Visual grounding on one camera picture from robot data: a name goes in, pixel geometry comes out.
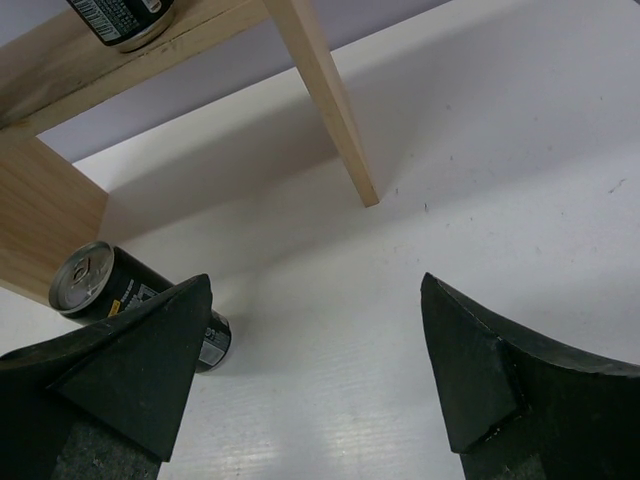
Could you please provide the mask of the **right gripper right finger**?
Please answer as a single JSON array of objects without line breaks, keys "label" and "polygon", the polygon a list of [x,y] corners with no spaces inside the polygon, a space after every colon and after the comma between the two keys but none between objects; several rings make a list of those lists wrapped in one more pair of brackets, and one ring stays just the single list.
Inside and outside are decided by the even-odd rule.
[{"label": "right gripper right finger", "polygon": [[432,274],[421,311],[465,478],[638,478],[638,366],[544,336]]}]

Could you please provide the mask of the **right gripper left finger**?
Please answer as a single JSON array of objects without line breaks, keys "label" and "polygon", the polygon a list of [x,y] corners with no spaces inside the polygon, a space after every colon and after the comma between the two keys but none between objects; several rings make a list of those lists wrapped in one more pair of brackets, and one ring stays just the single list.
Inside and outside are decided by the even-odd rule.
[{"label": "right gripper left finger", "polygon": [[211,305],[200,274],[3,355],[2,478],[157,478],[174,449]]}]

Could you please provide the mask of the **black can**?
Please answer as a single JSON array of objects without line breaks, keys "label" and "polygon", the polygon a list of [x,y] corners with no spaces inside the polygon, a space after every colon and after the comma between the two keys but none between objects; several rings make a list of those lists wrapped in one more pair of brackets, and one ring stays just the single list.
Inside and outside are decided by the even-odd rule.
[{"label": "black can", "polygon": [[175,18],[173,0],[68,0],[67,3],[105,46],[121,53],[149,44]]},{"label": "black can", "polygon": [[59,267],[49,287],[49,305],[81,325],[115,316],[174,284],[122,248],[88,243]]}]

